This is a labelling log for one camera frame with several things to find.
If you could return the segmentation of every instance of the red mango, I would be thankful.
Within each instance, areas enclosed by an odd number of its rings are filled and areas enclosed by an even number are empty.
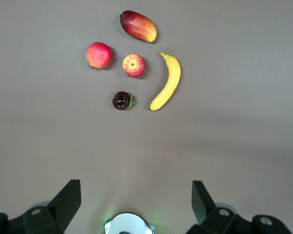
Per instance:
[[[122,28],[130,36],[147,42],[153,42],[156,39],[156,27],[149,18],[129,10],[124,11],[120,18]]]

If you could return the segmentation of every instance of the gray table surface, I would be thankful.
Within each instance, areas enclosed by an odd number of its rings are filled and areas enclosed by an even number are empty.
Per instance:
[[[126,34],[124,10],[153,20],[155,43]],[[108,69],[88,68],[95,41],[114,52]],[[151,112],[168,76],[160,51],[182,76]],[[131,53],[142,79],[122,69]],[[114,109],[117,91],[137,105]],[[17,217],[70,179],[83,201],[66,234],[102,234],[126,211],[183,234],[193,180],[293,232],[293,0],[0,1],[0,212]]]

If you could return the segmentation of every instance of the black plastic mount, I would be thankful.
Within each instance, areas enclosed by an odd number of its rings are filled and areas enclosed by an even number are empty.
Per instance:
[[[201,181],[193,181],[192,208],[198,224],[187,234],[291,234],[275,217],[256,215],[248,222],[228,208],[216,207]]]
[[[80,181],[71,180],[47,206],[31,208],[12,220],[0,213],[0,234],[63,234],[81,202]]]

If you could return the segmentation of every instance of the apple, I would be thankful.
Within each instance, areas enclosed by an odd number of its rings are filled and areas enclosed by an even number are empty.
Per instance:
[[[123,60],[123,69],[130,77],[139,77],[146,68],[146,62],[138,54],[127,55]]]
[[[155,24],[144,15],[134,11],[124,11],[121,15],[121,26],[130,36],[153,42],[157,36]]]
[[[90,62],[90,69],[107,67],[113,59],[113,52],[109,46],[102,42],[94,42],[86,51],[86,58]]]

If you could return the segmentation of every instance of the banana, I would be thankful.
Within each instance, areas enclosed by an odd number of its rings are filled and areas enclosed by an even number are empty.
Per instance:
[[[167,68],[168,68],[168,80],[165,87],[161,90],[161,92],[155,97],[155,99],[151,102],[149,110],[157,111],[159,110],[171,97],[174,93],[177,85],[179,83],[181,68],[178,60],[161,51],[159,55],[165,60]]]

